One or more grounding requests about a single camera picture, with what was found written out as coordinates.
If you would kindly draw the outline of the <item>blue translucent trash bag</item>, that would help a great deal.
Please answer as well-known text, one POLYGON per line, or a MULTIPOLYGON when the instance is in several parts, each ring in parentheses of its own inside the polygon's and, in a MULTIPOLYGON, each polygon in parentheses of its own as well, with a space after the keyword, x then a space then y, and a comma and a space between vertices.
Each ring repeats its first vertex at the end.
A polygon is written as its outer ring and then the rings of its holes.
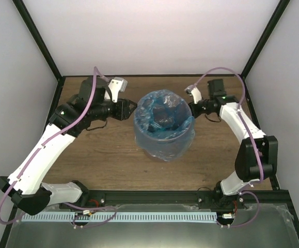
POLYGON ((195 137, 190 107, 167 89, 152 91, 139 100, 133 125, 137 146, 165 162, 183 156, 195 137))

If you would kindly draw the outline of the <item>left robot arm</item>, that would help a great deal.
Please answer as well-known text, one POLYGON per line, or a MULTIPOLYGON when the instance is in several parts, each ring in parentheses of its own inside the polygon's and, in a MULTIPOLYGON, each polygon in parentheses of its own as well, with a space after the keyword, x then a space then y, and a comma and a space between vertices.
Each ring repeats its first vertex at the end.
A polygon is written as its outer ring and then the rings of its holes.
POLYGON ((137 107, 119 98, 127 80, 121 77, 83 80, 78 94, 56 108, 39 142, 25 161, 9 176, 0 176, 0 189, 22 211, 36 215, 47 206, 70 203, 83 209, 89 204, 89 190, 79 181, 48 184, 43 179, 61 153, 93 121, 108 118, 127 120, 137 107))

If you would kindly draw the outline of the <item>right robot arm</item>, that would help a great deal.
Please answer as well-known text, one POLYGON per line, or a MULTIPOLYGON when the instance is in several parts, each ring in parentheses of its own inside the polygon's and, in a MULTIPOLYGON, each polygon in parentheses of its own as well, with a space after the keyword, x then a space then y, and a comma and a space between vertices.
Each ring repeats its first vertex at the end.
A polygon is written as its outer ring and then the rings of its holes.
POLYGON ((260 183, 276 175, 278 140, 266 135, 243 111, 240 101, 228 95, 222 79, 207 83, 209 98, 204 99, 196 86, 185 89, 192 98, 189 103, 195 118, 216 113, 236 136, 240 147, 234 163, 233 173, 219 181, 213 190, 213 202, 226 208, 247 186, 260 183))

